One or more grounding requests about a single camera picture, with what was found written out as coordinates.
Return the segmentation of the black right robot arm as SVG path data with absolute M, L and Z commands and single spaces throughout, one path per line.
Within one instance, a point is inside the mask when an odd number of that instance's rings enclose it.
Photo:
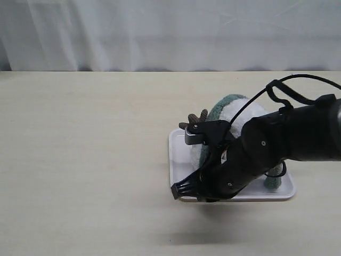
M 285 161 L 340 160 L 340 100 L 324 95 L 299 108 L 253 117 L 239 137 L 228 121 L 190 123 L 185 142 L 203 144 L 208 156 L 203 165 L 171 187 L 173 197 L 195 197 L 204 202 L 230 199 L 257 178 Z

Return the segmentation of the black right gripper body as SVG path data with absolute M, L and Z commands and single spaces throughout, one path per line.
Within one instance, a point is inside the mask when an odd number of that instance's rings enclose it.
M 213 167 L 207 176 L 213 199 L 199 200 L 230 199 L 260 176 L 268 177 L 268 172 L 280 164 L 283 169 L 276 177 L 285 175 L 287 167 L 281 133 L 286 119 L 278 113 L 253 117 L 233 141 L 219 147 L 208 146 L 208 158 L 213 160 Z

